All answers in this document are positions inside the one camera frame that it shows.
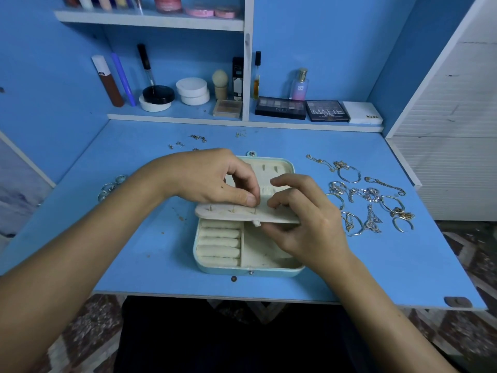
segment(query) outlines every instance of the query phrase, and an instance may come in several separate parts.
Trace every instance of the patterned carpet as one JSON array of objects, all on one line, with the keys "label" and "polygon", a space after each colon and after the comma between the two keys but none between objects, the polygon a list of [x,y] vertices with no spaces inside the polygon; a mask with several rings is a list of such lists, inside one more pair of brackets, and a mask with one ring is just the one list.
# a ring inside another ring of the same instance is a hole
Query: patterned carpet
[{"label": "patterned carpet", "polygon": [[[497,242],[488,224],[441,222],[488,311],[403,309],[423,335],[470,372],[497,371]],[[112,372],[119,346],[123,296],[93,295],[66,327],[33,373]],[[245,323],[266,324],[291,304],[209,301],[221,314]]]}]

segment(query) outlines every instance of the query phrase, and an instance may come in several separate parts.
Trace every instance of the finger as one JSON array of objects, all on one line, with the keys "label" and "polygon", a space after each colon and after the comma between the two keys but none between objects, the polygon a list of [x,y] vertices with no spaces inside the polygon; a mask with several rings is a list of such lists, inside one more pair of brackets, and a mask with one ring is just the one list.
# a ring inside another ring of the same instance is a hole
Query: finger
[{"label": "finger", "polygon": [[271,179],[271,184],[275,187],[290,186],[297,188],[317,207],[329,206],[330,201],[318,184],[308,175],[302,174],[282,174]]},{"label": "finger", "polygon": [[255,207],[257,199],[254,194],[244,190],[243,188],[236,188],[221,182],[219,189],[216,190],[214,202],[216,203],[233,203],[239,205],[246,205],[247,207]]},{"label": "finger", "polygon": [[288,232],[284,231],[281,225],[263,222],[260,228],[281,250],[288,252]]},{"label": "finger", "polygon": [[318,217],[319,208],[296,188],[287,188],[277,192],[267,201],[267,206],[270,208],[277,208],[279,205],[289,205],[302,224]]},{"label": "finger", "polygon": [[233,181],[237,187],[246,189],[255,196],[257,204],[260,203],[260,187],[252,166],[233,155],[229,162],[227,174],[233,175]]}]

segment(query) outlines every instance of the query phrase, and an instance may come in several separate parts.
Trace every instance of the small perfume bottle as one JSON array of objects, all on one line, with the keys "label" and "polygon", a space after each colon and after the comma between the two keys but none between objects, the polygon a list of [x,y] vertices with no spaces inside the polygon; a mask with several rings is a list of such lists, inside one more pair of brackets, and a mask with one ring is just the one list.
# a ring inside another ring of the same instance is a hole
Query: small perfume bottle
[{"label": "small perfume bottle", "polygon": [[306,99],[309,80],[306,79],[307,68],[300,68],[298,77],[293,81],[290,99],[303,101]]},{"label": "small perfume bottle", "polygon": [[259,98],[259,65],[260,65],[260,51],[255,52],[255,77],[253,79],[253,99]]}]

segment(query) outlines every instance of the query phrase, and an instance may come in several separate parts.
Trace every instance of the blue desk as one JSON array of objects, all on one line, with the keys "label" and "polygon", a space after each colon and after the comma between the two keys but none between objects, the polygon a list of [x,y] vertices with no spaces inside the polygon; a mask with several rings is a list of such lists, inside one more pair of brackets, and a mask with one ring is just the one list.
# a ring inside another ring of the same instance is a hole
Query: blue desk
[{"label": "blue desk", "polygon": [[[201,143],[188,135],[201,135]],[[179,148],[177,141],[185,144]],[[116,175],[131,174],[162,155],[192,148],[226,147],[237,155],[255,150],[259,156],[283,157],[296,172],[311,175],[327,189],[336,173],[312,162],[307,154],[327,161],[344,160],[365,175],[407,191],[401,198],[416,215],[414,231],[400,233],[387,212],[374,205],[383,220],[381,234],[366,231],[348,239],[350,248],[398,305],[445,308],[444,296],[463,296],[473,307],[485,304],[473,287],[438,227],[380,134],[239,128],[177,123],[110,121],[0,257],[5,273],[77,221],[97,203],[101,186]],[[369,187],[361,181],[358,188]],[[378,185],[382,194],[394,190]],[[365,200],[346,201],[346,210],[365,219]],[[135,232],[112,263],[96,292],[237,298],[251,300],[333,302],[336,297],[309,269],[294,278],[208,275],[195,265],[192,244],[195,204],[172,198],[159,206]]]}]

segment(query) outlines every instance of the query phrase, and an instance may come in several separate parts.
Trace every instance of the dark pants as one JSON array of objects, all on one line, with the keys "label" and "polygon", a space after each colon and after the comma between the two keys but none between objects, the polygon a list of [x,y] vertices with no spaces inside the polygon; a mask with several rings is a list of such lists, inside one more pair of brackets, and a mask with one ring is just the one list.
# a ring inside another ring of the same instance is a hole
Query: dark pants
[{"label": "dark pants", "polygon": [[205,300],[128,296],[114,371],[376,372],[341,306],[292,304],[269,325],[247,325]]}]

